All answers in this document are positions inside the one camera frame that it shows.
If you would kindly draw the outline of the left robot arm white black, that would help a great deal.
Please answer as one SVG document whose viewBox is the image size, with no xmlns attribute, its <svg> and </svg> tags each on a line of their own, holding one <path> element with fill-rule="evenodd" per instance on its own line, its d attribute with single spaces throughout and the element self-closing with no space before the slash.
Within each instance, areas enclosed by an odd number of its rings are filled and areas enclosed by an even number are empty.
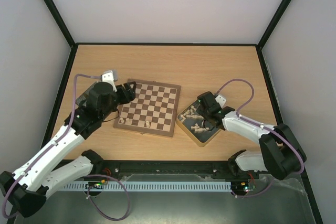
<svg viewBox="0 0 336 224">
<path fill-rule="evenodd" d="M 102 171 L 102 157 L 93 150 L 84 151 L 60 168 L 57 165 L 100 128 L 105 118 L 117 111 L 119 105 L 133 101 L 136 86 L 134 81 L 116 87 L 103 81 L 95 83 L 84 104 L 73 109 L 56 135 L 33 158 L 12 173 L 2 172 L 3 217 L 11 218 L 6 214 L 8 202 L 19 214 L 30 217 L 54 193 L 76 179 L 92 177 L 99 180 L 99 185 L 111 180 L 109 173 Z"/>
</svg>

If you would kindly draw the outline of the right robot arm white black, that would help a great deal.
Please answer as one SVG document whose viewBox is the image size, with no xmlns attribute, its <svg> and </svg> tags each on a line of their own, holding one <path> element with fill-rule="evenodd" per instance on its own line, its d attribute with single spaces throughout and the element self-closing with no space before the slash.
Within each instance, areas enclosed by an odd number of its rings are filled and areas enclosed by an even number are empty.
<svg viewBox="0 0 336 224">
<path fill-rule="evenodd" d="M 205 121 L 218 129 L 234 132 L 260 147 L 259 152 L 241 150 L 231 156 L 229 172 L 242 177 L 247 171 L 268 172 L 278 180 L 304 170 L 307 157 L 289 126 L 263 124 L 226 106 L 220 95 L 205 92 L 197 97 L 197 109 Z"/>
</svg>

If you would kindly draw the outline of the gold tin with light pieces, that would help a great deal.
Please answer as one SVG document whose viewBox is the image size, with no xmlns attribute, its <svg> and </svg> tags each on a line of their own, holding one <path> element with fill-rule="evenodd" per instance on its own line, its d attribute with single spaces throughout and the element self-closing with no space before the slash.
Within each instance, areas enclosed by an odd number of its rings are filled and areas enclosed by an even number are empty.
<svg viewBox="0 0 336 224">
<path fill-rule="evenodd" d="M 177 116 L 177 125 L 187 136 L 192 139 L 199 147 L 204 147 L 212 140 L 220 131 L 220 129 L 212 126 L 209 122 L 198 114 L 196 111 L 199 107 L 196 100 L 184 109 Z"/>
</svg>

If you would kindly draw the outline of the wooden chess board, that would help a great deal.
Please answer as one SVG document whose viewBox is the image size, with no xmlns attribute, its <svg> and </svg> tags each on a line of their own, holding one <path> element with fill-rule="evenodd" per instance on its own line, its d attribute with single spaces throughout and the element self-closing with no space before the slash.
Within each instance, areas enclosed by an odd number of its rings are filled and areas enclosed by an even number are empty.
<svg viewBox="0 0 336 224">
<path fill-rule="evenodd" d="M 181 86 L 155 81 L 129 79 L 135 81 L 135 99 L 120 108 L 120 116 L 114 128 L 143 134 L 173 137 Z M 126 124 L 126 118 L 132 120 Z"/>
</svg>

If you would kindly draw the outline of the silver tin with dark pieces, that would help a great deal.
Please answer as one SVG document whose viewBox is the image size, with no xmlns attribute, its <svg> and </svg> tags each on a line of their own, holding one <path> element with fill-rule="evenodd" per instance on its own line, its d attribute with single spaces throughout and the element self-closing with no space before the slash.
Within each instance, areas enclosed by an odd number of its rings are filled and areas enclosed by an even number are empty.
<svg viewBox="0 0 336 224">
<path fill-rule="evenodd" d="M 80 106 L 85 103 L 89 95 L 90 90 L 94 87 L 96 82 L 94 82 L 90 87 L 88 87 L 79 97 L 76 98 L 76 105 Z"/>
</svg>

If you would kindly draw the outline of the black aluminium frame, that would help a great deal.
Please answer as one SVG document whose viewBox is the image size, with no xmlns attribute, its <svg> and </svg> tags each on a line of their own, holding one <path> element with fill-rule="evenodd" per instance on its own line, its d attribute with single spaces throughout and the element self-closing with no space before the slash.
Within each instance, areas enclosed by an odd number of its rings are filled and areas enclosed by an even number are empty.
<svg viewBox="0 0 336 224">
<path fill-rule="evenodd" d="M 61 17 L 60 12 L 58 11 L 53 0 L 43 0 L 45 5 L 47 6 L 49 12 L 53 16 L 56 24 L 58 25 L 62 35 L 64 36 L 67 44 L 70 46 L 70 54 L 68 57 L 68 61 L 66 63 L 66 67 L 64 70 L 64 74 L 62 75 L 60 87 L 58 89 L 58 93 L 55 99 L 54 107 L 50 115 L 50 119 L 46 128 L 45 136 L 42 141 L 42 145 L 46 144 L 51 137 L 51 129 L 54 127 L 56 123 L 56 113 L 60 109 L 60 99 L 64 96 L 65 92 L 65 84 L 69 79 L 70 71 L 72 69 L 72 65 L 75 59 L 75 54 L 77 52 L 78 46 L 81 44 L 79 42 L 75 42 L 73 37 L 70 34 L 69 29 L 67 28 L 63 18 Z M 262 69 L 262 73 L 264 75 L 265 84 L 268 90 L 268 94 L 270 97 L 272 109 L 278 123 L 283 122 L 283 118 L 279 108 L 279 102 L 275 95 L 274 85 L 271 83 L 271 77 L 266 66 L 265 57 L 262 53 L 262 49 L 266 45 L 268 39 L 271 34 L 275 30 L 282 16 L 284 15 L 287 7 L 289 6 L 292 0 L 282 0 L 280 5 L 278 6 L 275 14 L 273 15 L 269 25 L 267 26 L 264 34 L 262 35 L 259 43 L 257 44 L 224 44 L 224 43 L 198 43 L 198 42 L 98 42 L 97 45 L 132 45 L 132 46 L 252 46 L 256 48 L 259 63 Z"/>
</svg>

